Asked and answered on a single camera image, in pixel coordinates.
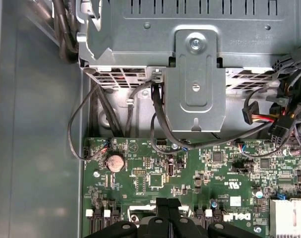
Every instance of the ventilation slot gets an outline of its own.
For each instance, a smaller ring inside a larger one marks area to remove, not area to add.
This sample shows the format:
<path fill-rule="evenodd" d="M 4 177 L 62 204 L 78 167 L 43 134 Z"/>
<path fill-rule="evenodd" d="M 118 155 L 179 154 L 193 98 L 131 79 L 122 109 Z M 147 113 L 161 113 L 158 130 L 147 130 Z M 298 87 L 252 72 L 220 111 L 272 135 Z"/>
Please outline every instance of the ventilation slot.
<path fill-rule="evenodd" d="M 245 0 L 245 15 L 248 14 L 248 10 L 252 5 L 252 14 L 255 15 L 255 0 Z"/>
<path fill-rule="evenodd" d="M 225 2 L 227 2 L 230 6 L 230 15 L 233 13 L 233 3 L 232 0 L 222 0 L 222 14 L 225 14 Z"/>
<path fill-rule="evenodd" d="M 278 15 L 278 2 L 277 0 L 268 0 L 268 15 Z"/>

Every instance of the cable connector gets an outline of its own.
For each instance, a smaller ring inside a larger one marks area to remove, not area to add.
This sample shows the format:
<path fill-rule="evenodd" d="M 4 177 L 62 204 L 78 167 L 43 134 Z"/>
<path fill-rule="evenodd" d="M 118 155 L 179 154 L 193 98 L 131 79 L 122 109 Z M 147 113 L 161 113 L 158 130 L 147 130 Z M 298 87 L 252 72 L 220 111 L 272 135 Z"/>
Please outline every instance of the cable connector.
<path fill-rule="evenodd" d="M 274 123 L 271 133 L 271 142 L 276 145 L 281 145 L 284 140 L 289 136 L 294 127 L 295 119 L 290 116 L 281 116 Z"/>
<path fill-rule="evenodd" d="M 274 72 L 289 74 L 301 68 L 301 48 L 280 57 L 273 65 Z"/>
<path fill-rule="evenodd" d="M 259 106 L 258 102 L 254 101 L 252 104 L 250 104 L 248 107 L 242 109 L 244 121 L 252 125 L 253 124 L 253 118 L 252 114 L 259 114 Z"/>

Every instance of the integrated circuit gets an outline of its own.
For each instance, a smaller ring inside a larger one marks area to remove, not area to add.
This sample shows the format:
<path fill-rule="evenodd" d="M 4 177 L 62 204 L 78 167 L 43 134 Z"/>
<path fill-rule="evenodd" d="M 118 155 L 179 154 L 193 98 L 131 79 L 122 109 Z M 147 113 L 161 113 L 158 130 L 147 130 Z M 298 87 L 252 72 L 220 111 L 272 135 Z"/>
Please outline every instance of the integrated circuit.
<path fill-rule="evenodd" d="M 149 187 L 162 187 L 162 175 L 150 174 L 149 175 Z"/>
<path fill-rule="evenodd" d="M 222 152 L 213 152 L 212 153 L 212 162 L 221 163 L 222 162 Z"/>
<path fill-rule="evenodd" d="M 259 167 L 261 169 L 270 169 L 270 159 L 261 159 Z"/>

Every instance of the metal bracket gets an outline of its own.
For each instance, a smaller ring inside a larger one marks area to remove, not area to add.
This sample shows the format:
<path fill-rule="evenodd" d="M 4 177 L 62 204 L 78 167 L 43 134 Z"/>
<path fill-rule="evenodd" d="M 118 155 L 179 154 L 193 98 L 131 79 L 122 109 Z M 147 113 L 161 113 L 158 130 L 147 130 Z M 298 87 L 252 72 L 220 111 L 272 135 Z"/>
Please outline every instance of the metal bracket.
<path fill-rule="evenodd" d="M 220 131 L 226 112 L 225 69 L 217 68 L 217 33 L 176 33 L 176 67 L 167 68 L 166 116 L 172 131 Z"/>

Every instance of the capacitor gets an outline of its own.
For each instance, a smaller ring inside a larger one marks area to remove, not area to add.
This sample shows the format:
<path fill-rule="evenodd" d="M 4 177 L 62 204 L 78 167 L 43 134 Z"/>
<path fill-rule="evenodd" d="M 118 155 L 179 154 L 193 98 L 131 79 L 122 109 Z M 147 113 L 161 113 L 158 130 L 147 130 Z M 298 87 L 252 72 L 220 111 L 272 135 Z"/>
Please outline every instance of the capacitor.
<path fill-rule="evenodd" d="M 259 199 L 263 198 L 263 196 L 264 196 L 263 191 L 260 188 L 255 188 L 252 191 L 252 194 L 254 197 L 259 198 Z"/>
<path fill-rule="evenodd" d="M 125 160 L 121 154 L 112 154 L 105 161 L 106 167 L 113 173 L 118 173 L 125 167 Z"/>
<path fill-rule="evenodd" d="M 212 208 L 217 208 L 218 207 L 218 203 L 214 199 L 210 199 L 210 204 L 211 204 Z"/>

